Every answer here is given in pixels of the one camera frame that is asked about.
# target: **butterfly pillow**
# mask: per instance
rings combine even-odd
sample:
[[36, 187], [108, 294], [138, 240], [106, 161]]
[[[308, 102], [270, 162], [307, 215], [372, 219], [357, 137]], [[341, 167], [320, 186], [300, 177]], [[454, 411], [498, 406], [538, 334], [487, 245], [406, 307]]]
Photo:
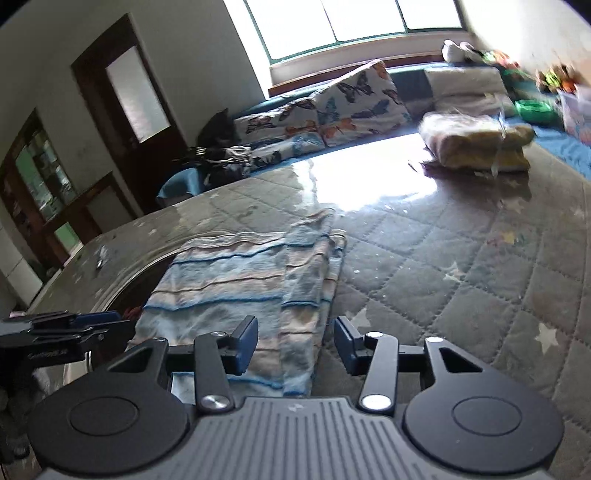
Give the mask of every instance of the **butterfly pillow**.
[[316, 106], [309, 97], [240, 117], [234, 125], [242, 145], [252, 149], [251, 170], [326, 148]]
[[317, 108], [320, 133], [330, 147], [411, 122], [381, 60], [370, 61], [310, 97]]

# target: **window frame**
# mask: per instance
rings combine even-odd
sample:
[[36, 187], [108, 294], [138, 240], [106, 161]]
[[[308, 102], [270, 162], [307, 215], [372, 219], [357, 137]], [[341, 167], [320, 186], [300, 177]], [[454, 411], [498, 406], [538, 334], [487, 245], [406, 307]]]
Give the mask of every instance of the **window frame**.
[[402, 19], [404, 31], [385, 33], [385, 34], [380, 34], [380, 35], [370, 35], [369, 37], [362, 37], [362, 38], [356, 38], [354, 40], [340, 41], [336, 37], [335, 31], [332, 28], [332, 24], [330, 23], [330, 18], [329, 18], [330, 28], [331, 28], [333, 36], [335, 37], [335, 40], [336, 40], [334, 43], [331, 43], [328, 45], [322, 45], [322, 46], [316, 47], [316, 48], [310, 48], [308, 50], [294, 53], [292, 55], [287, 55], [287, 56], [282, 57], [280, 59], [273, 59], [269, 53], [269, 49], [267, 48], [267, 44], [265, 43], [265, 39], [263, 38], [263, 36], [261, 34], [261, 30], [259, 29], [259, 26], [256, 23], [256, 19], [255, 19], [254, 15], [252, 14], [251, 7], [248, 5], [248, 1], [247, 0], [243, 0], [243, 1], [244, 1], [244, 5], [246, 6], [246, 10], [248, 11], [248, 14], [251, 17], [252, 25], [255, 27], [256, 34], [258, 35], [259, 40], [261, 41], [261, 45], [262, 45], [263, 49], [265, 50], [265, 54], [267, 55], [267, 59], [269, 60], [270, 65], [273, 65], [275, 63], [279, 63], [279, 62], [282, 62], [285, 60], [293, 59], [296, 57], [300, 57], [300, 56], [303, 56], [303, 55], [306, 55], [308, 53], [312, 53], [315, 51], [325, 50], [325, 49], [334, 48], [334, 47], [340, 47], [343, 45], [351, 45], [351, 44], [361, 42], [361, 41], [366, 41], [366, 40], [376, 40], [379, 38], [400, 37], [400, 36], [404, 36], [404, 35], [409, 35], [411, 33], [429, 33], [429, 32], [467, 31], [468, 30], [466, 20], [464, 18], [463, 10], [462, 10], [459, 0], [453, 0], [453, 4], [456, 7], [456, 12], [457, 12], [457, 16], [460, 20], [461, 27], [443, 27], [443, 28], [409, 28], [407, 25], [406, 19], [404, 18], [404, 15], [402, 14], [402, 8], [400, 7], [400, 3], [398, 2], [398, 0], [393, 0], [396, 3], [398, 13], [400, 14], [400, 18]]

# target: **folded clothes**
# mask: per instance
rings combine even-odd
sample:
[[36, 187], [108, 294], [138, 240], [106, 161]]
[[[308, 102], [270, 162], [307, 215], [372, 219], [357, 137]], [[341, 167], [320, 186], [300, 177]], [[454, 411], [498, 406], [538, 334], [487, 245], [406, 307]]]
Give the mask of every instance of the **folded clothes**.
[[448, 168], [498, 171], [529, 170], [523, 147], [535, 132], [529, 125], [509, 126], [490, 116], [428, 113], [418, 127], [423, 141], [441, 165]]
[[[247, 373], [230, 377], [235, 395], [308, 394], [346, 245], [334, 220], [325, 209], [287, 232], [188, 241], [145, 305], [134, 342], [192, 343], [254, 315], [259, 342]], [[193, 378], [176, 376], [173, 393], [194, 401]]]

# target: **gray ribbed plate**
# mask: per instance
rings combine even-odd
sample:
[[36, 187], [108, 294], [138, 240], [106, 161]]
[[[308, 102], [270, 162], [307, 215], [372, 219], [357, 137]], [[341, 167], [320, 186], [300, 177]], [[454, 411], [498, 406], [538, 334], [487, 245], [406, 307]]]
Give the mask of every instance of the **gray ribbed plate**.
[[[43, 480], [66, 475], [46, 470]], [[416, 453], [394, 423], [345, 398], [247, 398], [242, 408], [201, 420], [176, 453], [126, 479], [437, 480], [455, 474]], [[547, 480], [541, 471], [524, 474]]]

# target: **green bowl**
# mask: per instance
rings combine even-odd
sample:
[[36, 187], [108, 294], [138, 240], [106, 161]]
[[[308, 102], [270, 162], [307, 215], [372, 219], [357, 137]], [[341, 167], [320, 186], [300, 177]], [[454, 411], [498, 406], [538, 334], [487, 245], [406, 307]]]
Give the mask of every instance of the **green bowl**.
[[519, 116], [531, 124], [551, 124], [556, 118], [556, 113], [551, 105], [535, 100], [519, 100], [515, 103]]

